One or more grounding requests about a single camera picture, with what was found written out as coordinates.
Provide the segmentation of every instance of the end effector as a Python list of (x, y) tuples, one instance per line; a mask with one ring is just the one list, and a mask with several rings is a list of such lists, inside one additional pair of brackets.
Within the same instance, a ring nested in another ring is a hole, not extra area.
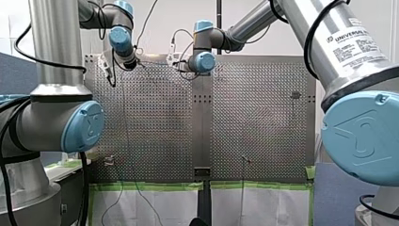
[(90, 2), (79, 0), (80, 26), (85, 29), (108, 28), (108, 35), (117, 62), (127, 70), (137, 65), (136, 51), (132, 42), (134, 29), (134, 9), (125, 1), (115, 1), (114, 5), (94, 8)]
[(174, 65), (180, 64), (178, 70), (186, 73), (208, 73), (216, 64), (212, 49), (241, 51), (243, 47), (243, 43), (230, 39), (228, 32), (215, 28), (210, 21), (201, 20), (194, 28), (193, 55), (185, 60), (175, 57)]

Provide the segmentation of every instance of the metal tube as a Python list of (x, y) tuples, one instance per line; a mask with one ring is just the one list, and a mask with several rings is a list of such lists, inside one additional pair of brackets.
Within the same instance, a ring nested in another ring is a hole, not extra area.
[[(216, 2), (216, 23), (217, 28), (222, 29), (222, 0)], [(222, 55), (222, 50), (217, 49), (217, 54)]]
[[(277, 1), (302, 46), (320, 12), (331, 3), (331, 0)], [(344, 0), (317, 28), (311, 46), (311, 64), (326, 90), (325, 110), (344, 95), (397, 76), (394, 75), (397, 67), (380, 52)]]
[[(276, 11), (282, 15), (282, 10), (275, 4)], [(246, 42), (260, 31), (277, 20), (270, 7), (269, 1), (262, 1), (247, 16), (229, 29), (230, 36), (240, 42)]]
[[(29, 0), (36, 57), (82, 65), (77, 1)], [(90, 96), (79, 70), (37, 64), (39, 86), (33, 96)]]
[(88, 0), (78, 0), (79, 6), (79, 21), (87, 22), (94, 16), (94, 6), (88, 2)]

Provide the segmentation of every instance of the gray panel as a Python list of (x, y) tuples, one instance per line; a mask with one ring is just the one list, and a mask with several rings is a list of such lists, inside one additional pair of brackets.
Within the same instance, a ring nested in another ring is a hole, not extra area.
[[(106, 114), (94, 181), (192, 181), (194, 167), (211, 167), (212, 180), (237, 180), (243, 154), (252, 160), (246, 180), (306, 181), (305, 166), (313, 165), (315, 82), (301, 57), (219, 56), (212, 76), (193, 82), (166, 65), (146, 64), (146, 70), (117, 69), (115, 89), (96, 57), (88, 59), (88, 86)], [(165, 56), (145, 60), (165, 62)], [(293, 92), (300, 97), (292, 98)], [(118, 170), (104, 166), (110, 155)]]
[[(314, 81), (308, 82), (301, 57), (221, 60), (214, 74), (211, 180), (306, 181), (314, 147)], [(252, 161), (244, 175), (243, 155)]]
[[(146, 69), (137, 66), (133, 72), (118, 68), (113, 89), (96, 66), (96, 57), (92, 60), (88, 81), (96, 74), (93, 94), (104, 107), (106, 121), (94, 180), (192, 181), (191, 83), (168, 66), (146, 64)], [(118, 171), (104, 166), (102, 159), (110, 155), (115, 155)]]

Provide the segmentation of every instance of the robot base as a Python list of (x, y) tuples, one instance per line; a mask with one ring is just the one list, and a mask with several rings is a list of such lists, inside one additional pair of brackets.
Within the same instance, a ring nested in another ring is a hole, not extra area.
[(355, 210), (355, 226), (399, 226), (399, 221), (372, 213), (360, 205)]
[[(19, 226), (61, 225), (61, 186), (51, 184), (47, 194), (14, 208), (14, 216)], [(5, 209), (0, 209), (0, 222), (2, 226), (11, 225)]]

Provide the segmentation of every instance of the universal robots logo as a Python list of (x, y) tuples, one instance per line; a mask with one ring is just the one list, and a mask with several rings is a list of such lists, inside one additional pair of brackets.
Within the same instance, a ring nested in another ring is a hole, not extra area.
[(327, 42), (330, 43), (332, 41), (334, 41), (334, 38), (332, 38), (332, 36), (328, 37)]

